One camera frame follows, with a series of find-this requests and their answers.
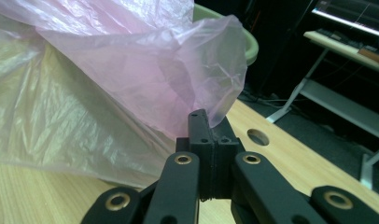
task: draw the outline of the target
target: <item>wooden table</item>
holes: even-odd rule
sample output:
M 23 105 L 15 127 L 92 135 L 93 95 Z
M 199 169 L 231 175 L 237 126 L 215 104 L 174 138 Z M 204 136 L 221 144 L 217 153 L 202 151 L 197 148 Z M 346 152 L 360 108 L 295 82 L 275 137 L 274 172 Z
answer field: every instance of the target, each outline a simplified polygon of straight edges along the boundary
M 309 195 L 331 185 L 357 195 L 379 213 L 379 195 L 237 101 L 228 119 L 246 150 L 263 154 L 292 184 Z M 253 143 L 249 129 L 265 133 L 268 146 Z M 0 223 L 79 223 L 96 198 L 114 186 L 95 178 L 38 171 L 0 163 Z M 200 223 L 234 223 L 229 201 L 201 203 Z

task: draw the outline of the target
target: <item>cable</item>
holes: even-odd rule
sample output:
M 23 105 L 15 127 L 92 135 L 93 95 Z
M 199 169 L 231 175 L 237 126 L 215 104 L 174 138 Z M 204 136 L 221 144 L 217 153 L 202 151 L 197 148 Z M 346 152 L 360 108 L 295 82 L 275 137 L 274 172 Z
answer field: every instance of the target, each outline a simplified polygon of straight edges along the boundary
M 374 86 L 376 86 L 376 87 L 379 88 L 379 83 L 376 82 L 376 81 L 374 81 L 374 80 L 372 80 L 372 79 L 370 79 L 370 78 L 368 78 L 368 77 L 358 76 L 358 78 L 361 78 L 361 79 L 363 79 L 363 80 L 365 80 L 365 81 L 367 81 L 367 82 L 369 82 L 369 83 L 371 83 L 371 84 L 373 84 Z
M 334 75 L 335 73 L 339 72 L 340 70 L 342 70 L 348 63 L 350 62 L 350 60 L 347 60 L 343 65 L 341 65 L 339 68 L 335 69 L 334 71 L 322 76 L 322 77 L 316 77 L 316 78 L 313 78 L 313 80 L 320 80 L 320 79 L 323 79 L 323 78 L 326 78 L 326 77 L 330 77 L 332 75 Z
M 333 86 L 332 89 L 335 89 L 335 88 L 341 86 L 342 84 L 344 84 L 349 78 L 353 77 L 363 67 L 364 66 L 360 66 L 354 73 L 350 74 L 350 76 L 348 76 L 347 78 L 345 78 L 344 80 L 342 80 L 340 83 L 338 83 L 335 86 Z
M 243 102 L 247 102 L 247 103 L 255 103 L 255 104 L 259 104 L 259 105 L 267 105 L 267 106 L 271 106 L 273 108 L 277 108 L 277 109 L 280 109 L 282 108 L 284 105 L 274 105 L 274 104 L 270 104 L 270 102 L 286 102 L 288 101 L 288 99 L 274 99 L 274 100 L 267 100 L 267 99 L 262 99 L 259 95 L 255 96 L 254 94 L 252 94 L 251 92 L 247 91 L 247 90 L 243 90 L 242 91 L 242 95 L 244 95 L 244 97 L 241 97 L 241 95 L 239 95 L 237 97 L 238 100 L 240 101 L 243 101 Z M 299 101 L 308 101 L 309 99 L 295 99 L 294 102 L 299 102 Z

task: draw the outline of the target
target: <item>metal stand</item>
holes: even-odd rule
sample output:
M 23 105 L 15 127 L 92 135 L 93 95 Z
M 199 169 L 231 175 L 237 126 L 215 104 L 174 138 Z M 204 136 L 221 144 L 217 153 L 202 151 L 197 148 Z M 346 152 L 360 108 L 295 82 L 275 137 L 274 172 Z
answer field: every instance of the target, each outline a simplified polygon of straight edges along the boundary
M 285 103 L 285 105 L 279 109 L 278 111 L 274 112 L 271 116 L 267 118 L 268 121 L 271 123 L 275 123 L 277 120 L 281 119 L 283 116 L 285 116 L 288 111 L 290 110 L 290 106 L 292 102 L 294 102 L 295 98 L 297 98 L 298 94 L 300 94 L 302 88 L 305 86 L 306 82 L 308 81 L 308 78 L 315 72 L 318 65 L 323 61 L 326 54 L 329 52 L 328 49 L 324 49 L 323 52 L 320 54 L 320 56 L 317 58 L 314 65 L 311 67 L 311 69 L 308 71 L 306 76 L 302 79 L 300 84 L 294 89 L 292 94 L 289 96 L 288 101 Z
M 158 182 L 137 192 L 102 194 L 83 218 L 92 223 L 198 223 L 199 201 L 231 199 L 236 223 L 379 223 L 356 196 L 320 187 L 309 198 L 262 155 L 246 152 L 225 118 L 209 129 L 204 110 L 189 114 L 189 137 L 178 138 Z
M 316 68 L 322 62 L 328 51 L 328 49 L 324 49 L 312 68 L 306 74 L 305 78 L 302 79 L 301 83 L 292 92 L 285 105 L 269 116 L 267 120 L 271 123 L 275 123 L 277 120 L 285 116 L 290 110 L 289 107 L 292 102 L 298 94 L 301 94 L 315 103 L 322 105 L 338 116 L 350 121 L 353 124 L 356 124 L 365 131 L 379 137 L 378 114 L 362 105 L 352 102 L 342 95 L 329 90 L 328 88 L 323 87 L 310 79 L 310 76 L 315 72 Z M 362 159 L 360 182 L 369 189 L 372 189 L 372 166 L 377 161 L 379 161 L 379 151 L 372 157 L 369 155 L 364 155 Z
M 361 163 L 360 182 L 367 188 L 372 189 L 372 167 L 379 161 L 379 150 L 371 157 L 363 155 Z

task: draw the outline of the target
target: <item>pink plastic bag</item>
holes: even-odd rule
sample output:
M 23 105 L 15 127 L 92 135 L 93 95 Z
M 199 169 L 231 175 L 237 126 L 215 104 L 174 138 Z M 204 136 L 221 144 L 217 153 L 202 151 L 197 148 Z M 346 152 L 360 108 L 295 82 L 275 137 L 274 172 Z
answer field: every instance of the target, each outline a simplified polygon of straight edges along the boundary
M 217 125 L 243 88 L 246 42 L 234 17 L 192 24 L 191 1 L 0 1 L 37 27 L 121 106 L 172 139 L 206 109 Z
M 0 161 L 155 181 L 188 113 L 217 125 L 245 81 L 240 22 L 192 24 L 192 7 L 1 0 L 0 14 L 35 28 L 0 15 Z

